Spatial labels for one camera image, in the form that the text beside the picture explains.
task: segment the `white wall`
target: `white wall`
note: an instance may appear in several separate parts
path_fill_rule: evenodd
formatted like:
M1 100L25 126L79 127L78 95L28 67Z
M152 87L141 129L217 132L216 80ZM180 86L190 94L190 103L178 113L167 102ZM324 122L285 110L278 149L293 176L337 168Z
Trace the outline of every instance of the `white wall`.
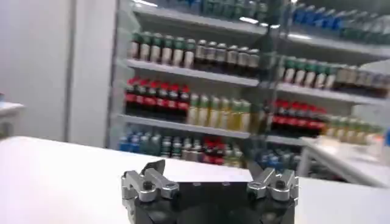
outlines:
M27 108L19 135L63 139L70 0L0 0L0 92Z
M105 145L115 12L115 0L77 1L70 142Z

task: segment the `white table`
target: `white table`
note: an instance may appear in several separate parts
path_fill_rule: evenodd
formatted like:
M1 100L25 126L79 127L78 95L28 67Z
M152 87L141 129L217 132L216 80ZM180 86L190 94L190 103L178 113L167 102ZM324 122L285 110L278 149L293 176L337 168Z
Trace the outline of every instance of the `white table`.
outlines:
M0 128L3 129L3 124L6 124L10 130L1 130L1 132L6 131L6 135L12 135L14 133L14 126L17 120L17 115L24 106L19 103L8 103L0 102Z
M375 187L390 187L390 167L362 159L352 144L339 147L320 145L312 138L301 138L305 147L298 166L298 176L307 177L310 161L314 158L350 183Z
M120 176L159 158L42 139L0 141L0 223L128 224ZM174 181L250 181L248 170L166 160ZM301 178L296 223L390 222L390 191Z

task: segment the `shelf unit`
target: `shelf unit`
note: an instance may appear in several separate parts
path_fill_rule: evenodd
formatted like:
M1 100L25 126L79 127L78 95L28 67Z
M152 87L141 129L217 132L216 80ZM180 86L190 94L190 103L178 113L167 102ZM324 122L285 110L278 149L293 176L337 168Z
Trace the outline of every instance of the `shelf unit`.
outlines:
M120 8L130 18L130 23L132 24L132 28L129 31L123 31L125 26L120 26L122 29L118 31L118 33L120 33L118 35L120 38L131 34L131 32L134 30L140 30L140 24L144 24L145 27L151 27L157 31L162 30L162 33L164 34L171 34L172 32L172 35L177 34L176 36L178 36L178 33L190 33L191 35L195 35L194 39L200 39L199 37L204 37L206 40L216 40L221 38L226 43L242 40L242 43L248 44L248 46L250 46L250 44L253 43L253 40L256 40L259 37L263 37L267 34L268 31L267 28L258 24L254 25L242 21L223 21L216 18L207 18L204 16L179 12L173 9L164 9L162 7L154 7L144 4L128 4L125 0L121 1ZM283 36L286 33L281 31L279 34L280 36ZM122 40L129 41L130 37L125 37ZM362 64L390 58L390 47L388 46L373 46L353 43L349 41L338 40L333 37L321 37L319 35L302 30L297 32L293 29L291 33L286 35L286 40L282 44L286 45L286 52L283 54L296 55L297 57L301 56L329 62ZM121 48L124 47L124 45L121 43L119 43L118 46ZM312 97L314 101L319 102L322 100L332 100L342 105L340 110L343 111L343 113L349 113L351 106L356 104L383 106L387 103L386 99L376 99L372 97L357 96L353 94L339 93L322 89L305 88L288 83L260 83L255 79L248 79L233 75L158 65L146 61L128 60L126 59L126 53L123 52L122 49L117 48L117 52L122 53L122 55L117 54L117 59L125 62L124 64L129 69L127 73L130 75L134 75L134 70L147 70L158 72L159 74L171 74L184 78L188 77L189 79L194 80L199 79L218 83L229 83L237 85L239 88L253 88L260 90L276 89L277 92L280 93L293 93L291 94L291 97L294 96L297 97L297 99L299 99L299 96L305 96ZM121 114L121 110L118 109L112 111L114 111L116 114L119 114L117 117L120 117L122 122L131 122L139 125L150 125L161 128L171 128L175 130L185 130L238 139L252 139L253 137L258 137L239 131L228 131L218 128L200 127L138 116L127 116ZM302 145L299 139L287 138L283 136L269 135L265 137L265 139L267 142Z

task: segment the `red-labeled bottle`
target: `red-labeled bottle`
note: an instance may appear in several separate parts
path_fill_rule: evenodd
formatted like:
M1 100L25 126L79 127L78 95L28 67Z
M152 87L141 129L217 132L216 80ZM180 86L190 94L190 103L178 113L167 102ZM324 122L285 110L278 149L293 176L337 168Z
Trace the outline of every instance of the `red-labeled bottle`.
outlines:
M150 82L149 87L147 88L146 96L144 98L145 109L151 117L154 117L156 114L157 91L159 85L159 81Z
M190 107L190 89L187 85L183 85L179 89L179 100L177 102L180 122L186 121L189 107Z
M169 87L168 92L168 113L167 118L171 121L179 121L179 110L177 109L177 102L179 100L179 86L173 84Z
M125 107L124 107L124 113L125 114L132 114L137 108L136 108L136 102L135 102L135 89L137 88L137 84L140 81L140 78L135 76L132 79L129 79L127 81L127 86L125 89L126 95L125 95Z
M156 116L159 118L165 118L165 115L168 113L168 93L169 93L169 84L161 83L158 92L157 92L157 106L156 106Z

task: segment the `bottle label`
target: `bottle label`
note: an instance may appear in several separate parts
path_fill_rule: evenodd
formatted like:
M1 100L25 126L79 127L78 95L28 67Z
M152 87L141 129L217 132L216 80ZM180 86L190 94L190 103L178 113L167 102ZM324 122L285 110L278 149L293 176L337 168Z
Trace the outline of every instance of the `bottle label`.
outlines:
M226 112L226 111L223 111L221 113L221 120L219 122L219 128L223 128L223 129L226 129L227 128L227 124L228 124L228 120L229 120L229 112Z
M163 49L163 56L161 58L161 62L164 65L168 65L171 62L171 55L172 55L172 49L168 48L168 47L165 47Z
M248 60L249 67L257 68L259 60L260 60L259 56L257 56L257 55L250 55L249 56L249 60Z
M198 45L196 47L196 58L205 58L206 47Z
M208 123L209 127L217 127L218 124L218 116L219 116L219 111L217 110L212 110L210 113L210 121Z
M336 76L335 75L328 75L326 84L325 84L325 89L332 89L333 84L335 82Z
M140 54L141 60L147 61L147 59L149 58L150 51L151 51L151 47L149 45L142 44L141 54Z
M250 114L249 113L242 114L239 129L241 131L248 131L249 124L250 124Z
M160 47L158 46L152 46L152 53L151 53L151 62L158 62L158 59L160 58Z
M321 82L321 85L322 85L323 82L324 82L324 79L325 79L325 74L319 74L319 75L317 76L317 80L319 79L320 76L323 76L322 82ZM313 81L314 81L314 78L315 78L315 77L316 77L316 73L314 73L314 72L308 72L308 73L306 74L305 86L306 86L306 87L311 87L312 84L313 84Z
M208 47L207 48L207 54L206 54L206 59L213 61L215 59L215 51L216 49L213 47Z
M207 121L207 108L201 108L199 109L198 125L206 126L206 121Z
M181 62L183 60L183 51L180 49L176 49L174 51L174 57L173 57L173 65L174 66L180 66Z
M130 58L137 58L138 48L139 48L139 44L137 42L131 42L130 49L129 49Z
M198 109L196 107L190 107L190 110L188 111L188 117L187 117L188 124L194 124L194 125L196 124L197 112L198 112Z
M215 60L218 62L224 62L226 58L226 50L224 49L217 49L216 50L216 56Z
M297 75L295 77L294 83L297 85L301 85L304 78L305 78L305 71L299 70L299 71L297 71Z
M194 52L185 52L184 68L192 68L194 63Z
M294 74L295 74L295 70L293 68L287 69L285 75L285 82L291 83L293 81L292 79L294 78Z
M240 66L246 66L248 61L248 54L247 53L238 53L238 64Z
M126 102L134 102L135 95L134 94L126 94Z

